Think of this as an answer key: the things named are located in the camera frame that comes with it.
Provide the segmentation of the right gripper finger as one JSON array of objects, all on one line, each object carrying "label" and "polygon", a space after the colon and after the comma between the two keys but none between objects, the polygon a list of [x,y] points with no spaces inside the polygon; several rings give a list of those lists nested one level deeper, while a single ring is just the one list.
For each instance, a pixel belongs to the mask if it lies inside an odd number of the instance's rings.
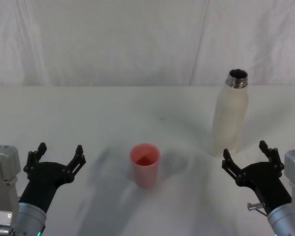
[{"label": "right gripper finger", "polygon": [[239,187],[248,187],[247,172],[234,163],[228,149],[224,149],[223,157],[222,168],[235,180],[236,185]]},{"label": "right gripper finger", "polygon": [[268,161],[272,164],[274,170],[277,172],[278,177],[282,176],[282,170],[284,170],[284,164],[281,162],[281,158],[277,148],[269,148],[264,140],[259,142],[259,149],[267,157]]}]

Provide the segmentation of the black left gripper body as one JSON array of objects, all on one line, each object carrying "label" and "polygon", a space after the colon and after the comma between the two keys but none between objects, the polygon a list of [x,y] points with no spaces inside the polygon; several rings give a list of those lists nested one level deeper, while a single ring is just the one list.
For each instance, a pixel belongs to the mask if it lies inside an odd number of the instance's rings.
[{"label": "black left gripper body", "polygon": [[66,166],[56,162],[41,162],[33,166],[26,165],[24,172],[28,175],[28,184],[19,202],[38,207],[47,212],[57,189],[73,182],[73,174]]}]

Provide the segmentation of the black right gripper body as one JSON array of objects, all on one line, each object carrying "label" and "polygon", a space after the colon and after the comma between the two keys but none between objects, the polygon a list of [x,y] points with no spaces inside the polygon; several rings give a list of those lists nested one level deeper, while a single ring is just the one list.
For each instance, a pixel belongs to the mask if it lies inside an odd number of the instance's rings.
[{"label": "black right gripper body", "polygon": [[292,202],[290,194],[280,180],[283,169],[282,163],[258,162],[241,170],[240,186],[254,191],[266,214]]}]

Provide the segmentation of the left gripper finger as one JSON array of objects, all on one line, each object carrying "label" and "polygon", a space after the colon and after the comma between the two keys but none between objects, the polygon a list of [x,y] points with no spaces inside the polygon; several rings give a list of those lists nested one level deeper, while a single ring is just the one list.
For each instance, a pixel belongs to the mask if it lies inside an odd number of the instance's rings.
[{"label": "left gripper finger", "polygon": [[62,170],[62,180],[64,183],[72,183],[75,179],[75,175],[85,165],[86,159],[83,155],[84,151],[81,145],[78,145],[73,159]]},{"label": "left gripper finger", "polygon": [[24,166],[24,172],[27,174],[27,179],[30,180],[31,173],[34,170],[34,167],[39,163],[41,157],[45,154],[47,146],[44,142],[40,143],[37,150],[29,151],[27,163]]}]

